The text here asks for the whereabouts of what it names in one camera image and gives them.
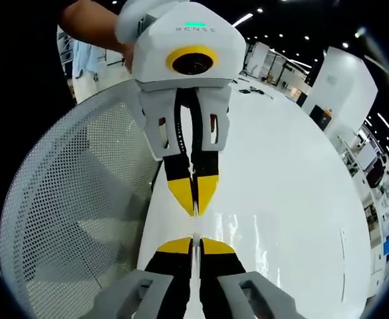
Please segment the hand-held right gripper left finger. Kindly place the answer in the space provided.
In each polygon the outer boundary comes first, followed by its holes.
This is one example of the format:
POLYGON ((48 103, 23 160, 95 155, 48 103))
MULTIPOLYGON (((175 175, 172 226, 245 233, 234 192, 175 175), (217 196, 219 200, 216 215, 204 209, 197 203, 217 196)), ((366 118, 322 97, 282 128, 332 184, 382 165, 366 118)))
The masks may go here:
POLYGON ((144 270, 133 270, 102 289, 94 318, 183 318, 190 299, 190 237, 160 246, 144 270))

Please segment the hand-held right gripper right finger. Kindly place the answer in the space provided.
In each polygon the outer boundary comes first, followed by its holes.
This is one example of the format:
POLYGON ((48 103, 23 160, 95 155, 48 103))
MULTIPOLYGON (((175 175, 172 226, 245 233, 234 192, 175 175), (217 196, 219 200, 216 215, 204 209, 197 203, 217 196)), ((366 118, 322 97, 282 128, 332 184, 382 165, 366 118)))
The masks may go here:
POLYGON ((202 238, 199 298, 206 318, 298 318, 295 299, 256 271, 232 247, 202 238))

